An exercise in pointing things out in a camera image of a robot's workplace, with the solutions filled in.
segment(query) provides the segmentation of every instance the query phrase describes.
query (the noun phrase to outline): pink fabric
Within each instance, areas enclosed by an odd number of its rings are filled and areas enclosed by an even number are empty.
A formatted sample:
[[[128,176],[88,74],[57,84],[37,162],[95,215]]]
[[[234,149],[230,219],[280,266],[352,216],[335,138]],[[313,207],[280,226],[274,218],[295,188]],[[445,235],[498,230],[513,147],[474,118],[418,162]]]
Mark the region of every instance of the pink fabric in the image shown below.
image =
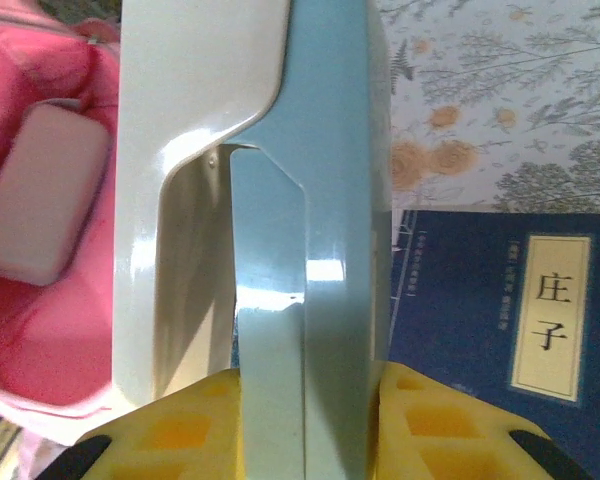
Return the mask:
[[[12,9],[23,6],[0,3]],[[36,13],[30,12],[23,14],[29,20]],[[0,24],[0,167],[23,113],[45,99],[85,100],[84,115],[115,136],[115,48],[90,45],[68,28],[40,18],[64,33]],[[92,21],[80,32],[105,30]],[[111,382],[113,152],[115,145],[64,278],[45,288],[0,279],[0,414],[65,445],[111,416],[106,398]]]

